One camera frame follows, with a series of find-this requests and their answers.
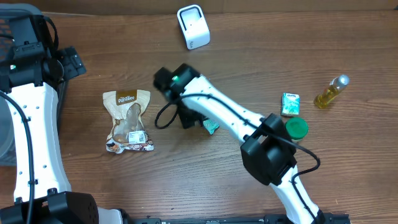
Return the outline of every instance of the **cable clip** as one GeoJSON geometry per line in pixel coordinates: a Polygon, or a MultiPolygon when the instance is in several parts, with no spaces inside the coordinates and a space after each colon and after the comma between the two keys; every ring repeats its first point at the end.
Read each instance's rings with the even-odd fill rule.
{"type": "Polygon", "coordinates": [[[28,182],[27,182],[27,186],[28,186],[28,187],[30,187],[31,184],[37,185],[37,184],[39,184],[39,181],[38,181],[37,179],[35,179],[35,181],[28,181],[28,182]]]}
{"type": "Polygon", "coordinates": [[[26,122],[26,123],[27,123],[27,122],[29,122],[29,121],[31,121],[31,118],[30,118],[30,117],[27,117],[27,118],[25,118],[25,119],[24,119],[24,118],[22,119],[22,122],[26,122]]]}
{"type": "Polygon", "coordinates": [[[248,120],[248,119],[244,119],[244,120],[243,120],[243,125],[246,126],[246,125],[248,125],[249,123],[250,123],[250,120],[248,120]]]}

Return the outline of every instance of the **bottle cap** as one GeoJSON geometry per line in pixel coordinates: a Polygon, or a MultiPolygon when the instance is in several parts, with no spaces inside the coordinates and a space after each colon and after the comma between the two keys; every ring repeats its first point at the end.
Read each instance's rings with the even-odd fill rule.
{"type": "Polygon", "coordinates": [[[300,140],[308,133],[308,124],[302,118],[292,118],[286,122],[286,130],[293,140],[300,140]]]}
{"type": "Polygon", "coordinates": [[[349,84],[349,77],[347,75],[340,75],[338,77],[338,82],[340,85],[348,85],[349,84]]]}

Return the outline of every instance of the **wood grain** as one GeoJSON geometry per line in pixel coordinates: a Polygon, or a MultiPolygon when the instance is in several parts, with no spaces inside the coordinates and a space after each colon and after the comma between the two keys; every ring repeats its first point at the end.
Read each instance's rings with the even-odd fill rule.
{"type": "MultiPolygon", "coordinates": [[[[25,0],[8,0],[26,3],[25,0]]],[[[176,14],[198,4],[205,14],[230,12],[300,12],[393,10],[398,0],[35,0],[30,2],[45,12],[90,15],[176,14]]]]}
{"type": "MultiPolygon", "coordinates": [[[[280,112],[283,92],[301,97],[310,131],[302,145],[322,160],[302,178],[324,212],[353,223],[398,222],[398,12],[212,14],[209,45],[188,51],[171,16],[54,17],[63,46],[74,45],[87,74],[70,82],[60,144],[72,189],[133,217],[250,217],[284,213],[270,187],[246,172],[223,130],[157,130],[165,105],[153,74],[187,62],[250,110],[280,112]],[[340,74],[351,84],[326,110],[312,101],[340,74]],[[102,93],[151,91],[143,115],[154,152],[105,151],[111,117],[102,93]]],[[[174,108],[164,114],[170,119],[174,108]]],[[[296,154],[299,169],[314,165],[296,154]]],[[[0,207],[12,204],[14,167],[0,168],[0,207]]]]}

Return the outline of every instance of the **green bottle cap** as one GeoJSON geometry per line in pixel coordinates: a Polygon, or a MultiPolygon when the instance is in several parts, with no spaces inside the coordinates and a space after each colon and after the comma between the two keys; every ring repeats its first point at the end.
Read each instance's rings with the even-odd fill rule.
{"type": "Polygon", "coordinates": [[[302,118],[292,118],[286,122],[286,130],[293,140],[300,140],[308,133],[308,124],[302,118]]]}

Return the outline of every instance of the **white plastic box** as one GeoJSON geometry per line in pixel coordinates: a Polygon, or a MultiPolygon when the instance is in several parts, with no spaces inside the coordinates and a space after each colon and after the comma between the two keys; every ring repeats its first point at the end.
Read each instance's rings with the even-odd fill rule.
{"type": "Polygon", "coordinates": [[[200,6],[183,7],[177,13],[178,22],[189,50],[210,42],[210,31],[200,6]]]}

